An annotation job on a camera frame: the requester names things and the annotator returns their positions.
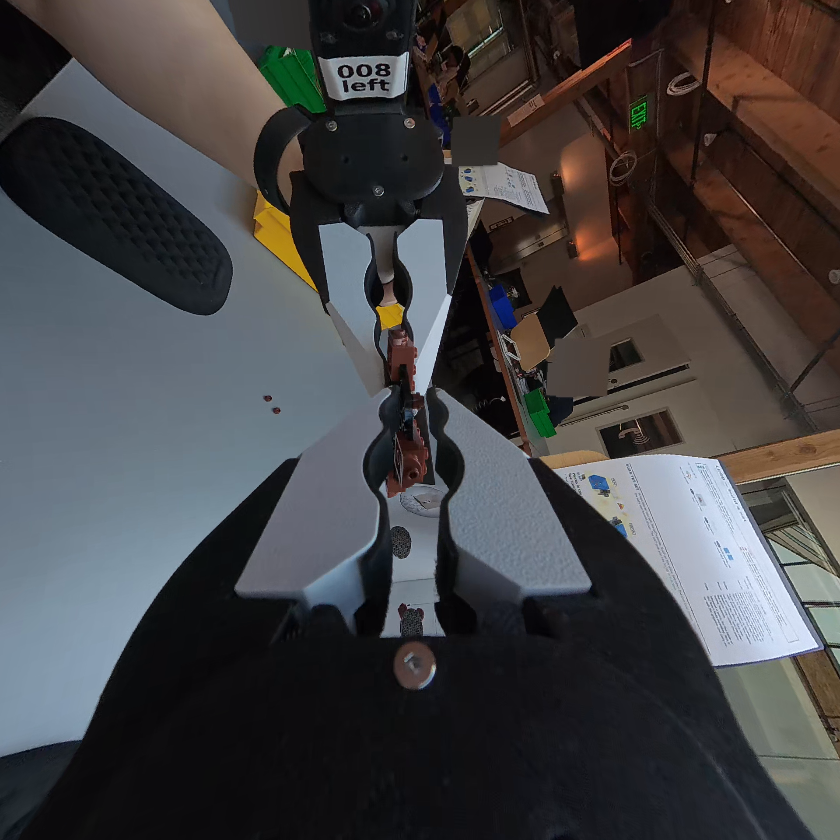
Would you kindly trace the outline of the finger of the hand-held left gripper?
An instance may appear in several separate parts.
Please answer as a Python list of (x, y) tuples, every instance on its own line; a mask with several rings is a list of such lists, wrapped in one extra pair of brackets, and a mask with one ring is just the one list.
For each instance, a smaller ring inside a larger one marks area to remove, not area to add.
[(403, 322), (417, 351), (415, 391), (429, 387), (452, 296), (447, 287), (444, 224), (419, 218), (395, 239), (395, 280), (406, 283)]
[(366, 389), (385, 387), (384, 361), (375, 336), (379, 317), (365, 282), (375, 268), (371, 240), (347, 224), (319, 226), (328, 300), (325, 305)]

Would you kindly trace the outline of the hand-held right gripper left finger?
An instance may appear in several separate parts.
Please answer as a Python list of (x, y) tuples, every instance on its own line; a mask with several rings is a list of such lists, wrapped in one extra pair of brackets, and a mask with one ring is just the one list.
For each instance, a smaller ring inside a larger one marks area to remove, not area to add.
[(380, 391), (308, 447), (235, 585), (242, 598), (336, 607), (357, 634), (381, 634), (392, 587), (386, 480), (401, 400)]

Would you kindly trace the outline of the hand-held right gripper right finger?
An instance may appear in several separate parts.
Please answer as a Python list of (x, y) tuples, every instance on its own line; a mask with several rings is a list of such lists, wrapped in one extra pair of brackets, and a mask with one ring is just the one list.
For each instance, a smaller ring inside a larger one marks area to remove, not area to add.
[(475, 631), (497, 604), (581, 595), (592, 582), (516, 445), (444, 390), (427, 393), (439, 514), (435, 612), (445, 631)]

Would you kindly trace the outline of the brown cross brick model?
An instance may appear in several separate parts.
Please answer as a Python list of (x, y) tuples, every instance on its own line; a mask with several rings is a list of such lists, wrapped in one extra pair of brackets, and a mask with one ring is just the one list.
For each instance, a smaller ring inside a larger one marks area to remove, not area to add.
[(390, 385), (398, 387), (397, 428), (393, 436), (394, 459), (386, 490), (389, 498), (401, 495), (427, 473), (429, 450), (417, 424), (417, 414), (424, 410), (425, 400), (416, 389), (418, 351), (404, 327), (387, 332), (385, 374)]

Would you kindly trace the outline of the grey desk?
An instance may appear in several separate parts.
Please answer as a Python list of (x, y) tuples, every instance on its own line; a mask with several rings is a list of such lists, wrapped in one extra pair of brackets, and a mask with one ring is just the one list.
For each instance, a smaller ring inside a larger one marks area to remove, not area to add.
[(317, 293), (254, 239), (254, 188), (76, 61), (37, 115), (137, 165), (234, 274), (213, 316), (177, 310), (2, 195), (2, 755), (81, 739), (184, 558), (368, 396)]

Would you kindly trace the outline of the wooden background table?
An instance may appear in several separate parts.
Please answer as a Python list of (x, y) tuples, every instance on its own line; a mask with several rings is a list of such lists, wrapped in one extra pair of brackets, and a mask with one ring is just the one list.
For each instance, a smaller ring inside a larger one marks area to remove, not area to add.
[(495, 352), (497, 354), (497, 360), (500, 365), (500, 374), (504, 381), (507, 392), (507, 399), (511, 405), (511, 411), (516, 421), (518, 437), (520, 440), (520, 444), (518, 446), (526, 456), (533, 457), (531, 441), (529, 439), (526, 426), (522, 419), (522, 412), (518, 399), (519, 393), (515, 386), (513, 378), (511, 377), (511, 372), (509, 370), (508, 365), (508, 357), (505, 355), (502, 348), (500, 334), (497, 330), (497, 322), (496, 320), (494, 320), (495, 311), (490, 305), (490, 300), (488, 297), (487, 284), (480, 273), (480, 268), (476, 263), (476, 258), (474, 257), (470, 244), (467, 244), (465, 248), (465, 254), (469, 261), (471, 274), (474, 278), (478, 290), (481, 307), (487, 320), (491, 345), (495, 349)]

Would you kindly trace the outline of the blue plastic bin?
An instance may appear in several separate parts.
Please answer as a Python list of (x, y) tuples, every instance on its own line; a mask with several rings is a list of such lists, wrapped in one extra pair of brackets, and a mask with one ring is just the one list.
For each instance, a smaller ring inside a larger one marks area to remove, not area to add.
[(518, 324), (514, 312), (529, 305), (528, 294), (520, 291), (516, 286), (498, 282), (489, 288), (488, 295), (502, 329), (505, 331), (514, 329)]

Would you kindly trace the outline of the wooden board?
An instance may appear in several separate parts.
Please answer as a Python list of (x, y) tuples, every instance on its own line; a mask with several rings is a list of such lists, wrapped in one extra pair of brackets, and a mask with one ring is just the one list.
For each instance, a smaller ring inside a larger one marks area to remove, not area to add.
[(608, 460), (609, 457), (593, 450), (576, 450), (558, 455), (546, 455), (539, 458), (552, 470), (571, 469)]

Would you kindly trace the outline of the grey instruction booklet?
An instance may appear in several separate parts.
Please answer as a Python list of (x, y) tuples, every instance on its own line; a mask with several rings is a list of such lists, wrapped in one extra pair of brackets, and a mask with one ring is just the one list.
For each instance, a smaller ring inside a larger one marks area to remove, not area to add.
[(398, 608), (423, 611), (423, 635), (443, 636), (435, 612), (438, 524), (445, 486), (415, 484), (387, 501), (392, 534), (392, 587), (383, 636), (400, 634)]

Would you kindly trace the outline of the paper sheet with blue pictures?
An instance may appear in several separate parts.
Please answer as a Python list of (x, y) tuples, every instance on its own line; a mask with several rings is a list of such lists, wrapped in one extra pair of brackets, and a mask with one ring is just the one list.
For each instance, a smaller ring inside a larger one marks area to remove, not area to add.
[(467, 198), (492, 198), (528, 213), (550, 214), (536, 176), (503, 163), (460, 166), (458, 182)]

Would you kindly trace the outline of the green plastic bin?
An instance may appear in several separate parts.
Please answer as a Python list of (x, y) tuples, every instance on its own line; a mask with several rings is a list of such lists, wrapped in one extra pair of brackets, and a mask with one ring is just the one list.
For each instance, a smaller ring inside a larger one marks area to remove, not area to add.
[(280, 99), (289, 107), (302, 106), (312, 114), (326, 110), (311, 51), (268, 46), (258, 68)]
[(523, 401), (538, 435), (542, 438), (555, 436), (557, 434), (555, 423), (552, 421), (550, 407), (544, 393), (540, 389), (527, 392), (523, 396)]

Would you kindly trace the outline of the wooden chair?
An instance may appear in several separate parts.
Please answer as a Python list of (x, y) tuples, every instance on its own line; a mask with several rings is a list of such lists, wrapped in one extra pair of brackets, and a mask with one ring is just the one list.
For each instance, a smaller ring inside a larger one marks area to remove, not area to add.
[(510, 331), (509, 338), (517, 347), (518, 364), (523, 372), (536, 369), (550, 355), (551, 347), (537, 312), (522, 319)]

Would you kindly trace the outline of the black panel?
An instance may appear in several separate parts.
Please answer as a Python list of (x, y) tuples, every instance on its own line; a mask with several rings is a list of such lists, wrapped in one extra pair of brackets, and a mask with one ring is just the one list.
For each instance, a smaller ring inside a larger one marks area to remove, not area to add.
[(579, 325), (562, 288), (552, 287), (542, 306), (535, 311), (544, 337), (552, 348)]

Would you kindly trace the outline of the white illustrated instruction sheet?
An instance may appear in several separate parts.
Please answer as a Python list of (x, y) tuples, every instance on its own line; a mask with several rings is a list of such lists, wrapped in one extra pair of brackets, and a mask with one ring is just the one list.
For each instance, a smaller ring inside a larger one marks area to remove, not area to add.
[(656, 571), (714, 667), (824, 648), (720, 461), (638, 455), (553, 471)]

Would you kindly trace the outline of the person's blue clothing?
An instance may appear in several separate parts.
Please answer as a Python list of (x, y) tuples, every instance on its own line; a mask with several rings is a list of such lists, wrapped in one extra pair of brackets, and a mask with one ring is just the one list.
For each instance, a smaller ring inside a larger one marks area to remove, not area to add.
[(1, 758), (1, 838), (17, 839), (81, 741), (56, 742)]

